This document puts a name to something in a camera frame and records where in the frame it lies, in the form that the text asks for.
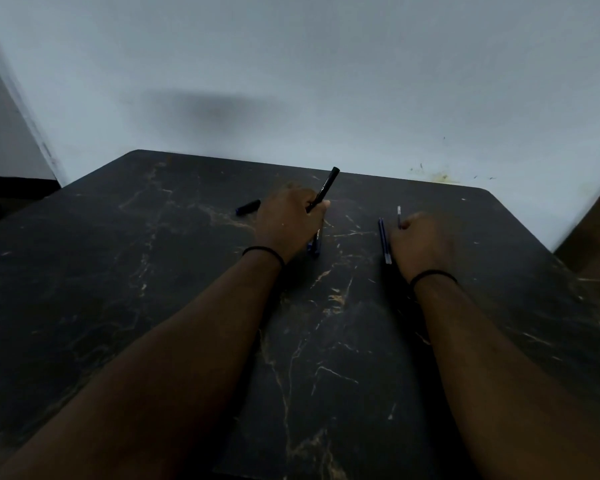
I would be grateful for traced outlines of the person's right hand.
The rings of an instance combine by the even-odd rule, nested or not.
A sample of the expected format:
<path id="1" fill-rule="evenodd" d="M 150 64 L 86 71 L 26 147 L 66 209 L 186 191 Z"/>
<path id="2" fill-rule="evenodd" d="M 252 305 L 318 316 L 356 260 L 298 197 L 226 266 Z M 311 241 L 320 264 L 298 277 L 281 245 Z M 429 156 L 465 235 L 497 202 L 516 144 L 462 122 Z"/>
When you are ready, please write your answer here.
<path id="1" fill-rule="evenodd" d="M 390 233 L 392 259 L 411 283 L 424 272 L 452 273 L 453 244 L 438 220 L 425 212 L 407 217 Z"/>

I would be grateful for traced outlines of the blue pen barrel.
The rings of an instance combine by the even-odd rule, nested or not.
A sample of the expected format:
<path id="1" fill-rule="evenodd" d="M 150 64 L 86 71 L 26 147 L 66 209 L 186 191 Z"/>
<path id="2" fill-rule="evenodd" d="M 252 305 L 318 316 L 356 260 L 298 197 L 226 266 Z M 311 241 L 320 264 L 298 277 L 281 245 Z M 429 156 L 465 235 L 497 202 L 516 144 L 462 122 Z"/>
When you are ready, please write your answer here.
<path id="1" fill-rule="evenodd" d="M 379 237 L 381 240 L 383 261 L 384 261 L 385 265 L 391 266 L 392 265 L 392 256 L 391 256 L 391 251 L 390 251 L 390 243 L 389 243 L 389 240 L 387 237 L 387 233 L 386 233 L 386 229 L 385 229 L 385 225 L 384 225 L 384 219 L 382 217 L 380 217 L 378 219 L 378 228 L 379 228 Z"/>

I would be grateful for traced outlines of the person's right forearm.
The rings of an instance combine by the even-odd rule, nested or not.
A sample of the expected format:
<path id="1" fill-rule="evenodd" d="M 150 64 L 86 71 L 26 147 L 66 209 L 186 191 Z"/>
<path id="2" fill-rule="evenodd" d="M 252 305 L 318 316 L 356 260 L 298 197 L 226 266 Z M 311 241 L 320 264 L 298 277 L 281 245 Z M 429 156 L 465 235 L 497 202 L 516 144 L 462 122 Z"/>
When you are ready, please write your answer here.
<path id="1" fill-rule="evenodd" d="M 451 280 L 415 287 L 442 386 L 484 480 L 600 480 L 600 429 Z"/>

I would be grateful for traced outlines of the black left wrist band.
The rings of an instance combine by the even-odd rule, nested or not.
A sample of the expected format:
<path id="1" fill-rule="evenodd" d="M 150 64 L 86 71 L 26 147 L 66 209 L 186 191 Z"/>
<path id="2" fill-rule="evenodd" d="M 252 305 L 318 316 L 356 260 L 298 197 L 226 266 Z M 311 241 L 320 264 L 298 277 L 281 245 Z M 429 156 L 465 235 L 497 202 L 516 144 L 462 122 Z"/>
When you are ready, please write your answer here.
<path id="1" fill-rule="evenodd" d="M 276 259 L 276 261 L 279 263 L 281 269 L 284 269 L 286 266 L 286 261 L 284 260 L 284 258 L 282 256 L 280 256 L 280 254 L 276 250 L 274 250 L 270 247 L 261 246 L 261 245 L 250 246 L 250 247 L 247 247 L 245 250 L 243 250 L 241 256 L 245 256 L 246 254 L 248 254 L 250 252 L 267 253 Z"/>

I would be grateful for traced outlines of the person's left hand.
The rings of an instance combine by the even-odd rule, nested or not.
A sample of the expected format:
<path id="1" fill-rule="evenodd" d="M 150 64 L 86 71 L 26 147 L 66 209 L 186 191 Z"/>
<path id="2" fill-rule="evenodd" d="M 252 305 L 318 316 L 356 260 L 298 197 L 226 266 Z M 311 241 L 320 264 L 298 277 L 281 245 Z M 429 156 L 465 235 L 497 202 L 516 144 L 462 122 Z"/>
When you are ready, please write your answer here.
<path id="1" fill-rule="evenodd" d="M 304 250 L 314 234 L 300 229 L 300 187 L 286 185 L 266 197 L 256 213 L 255 245 L 276 250 L 286 264 Z"/>

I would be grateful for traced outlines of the black right wrist band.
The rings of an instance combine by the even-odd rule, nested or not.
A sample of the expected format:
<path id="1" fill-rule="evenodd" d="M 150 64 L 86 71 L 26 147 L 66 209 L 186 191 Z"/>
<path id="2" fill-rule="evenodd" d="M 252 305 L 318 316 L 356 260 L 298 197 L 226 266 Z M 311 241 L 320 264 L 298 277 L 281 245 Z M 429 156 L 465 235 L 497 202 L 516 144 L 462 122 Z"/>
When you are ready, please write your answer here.
<path id="1" fill-rule="evenodd" d="M 421 280 L 429 277 L 429 276 L 442 276 L 445 277 L 455 284 L 458 284 L 457 279 L 449 272 L 441 270 L 441 269 L 427 269 L 418 274 L 416 274 L 410 281 L 409 286 L 414 289 Z"/>

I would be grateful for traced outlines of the person's left forearm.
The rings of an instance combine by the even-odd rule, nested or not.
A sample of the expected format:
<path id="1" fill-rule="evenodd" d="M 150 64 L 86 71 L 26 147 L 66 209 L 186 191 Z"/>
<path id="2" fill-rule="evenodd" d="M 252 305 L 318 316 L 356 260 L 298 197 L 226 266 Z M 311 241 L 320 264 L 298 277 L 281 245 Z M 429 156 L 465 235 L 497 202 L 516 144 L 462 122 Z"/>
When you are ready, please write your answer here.
<path id="1" fill-rule="evenodd" d="M 128 346 L 0 468 L 0 480 L 169 480 L 239 383 L 281 272 L 250 252 Z"/>

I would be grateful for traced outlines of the black wrist band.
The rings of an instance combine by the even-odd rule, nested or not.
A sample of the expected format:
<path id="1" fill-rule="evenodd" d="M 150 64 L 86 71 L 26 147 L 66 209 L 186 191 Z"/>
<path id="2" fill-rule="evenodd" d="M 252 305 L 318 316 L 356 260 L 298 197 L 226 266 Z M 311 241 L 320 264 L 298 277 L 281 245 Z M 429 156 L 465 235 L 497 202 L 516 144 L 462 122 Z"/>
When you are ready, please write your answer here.
<path id="1" fill-rule="evenodd" d="M 445 277 L 455 284 L 458 284 L 457 279 L 449 272 L 441 270 L 441 269 L 427 269 L 418 274 L 416 274 L 410 281 L 409 286 L 414 289 L 421 280 L 429 277 L 429 276 L 442 276 Z"/>
<path id="2" fill-rule="evenodd" d="M 267 253 L 276 259 L 276 261 L 279 263 L 281 269 L 284 269 L 286 266 L 286 261 L 284 260 L 284 258 L 282 256 L 280 256 L 280 254 L 276 250 L 274 250 L 270 247 L 261 246 L 261 245 L 250 246 L 250 247 L 247 247 L 245 250 L 243 250 L 241 256 L 245 256 L 246 254 L 248 254 L 250 252 Z"/>

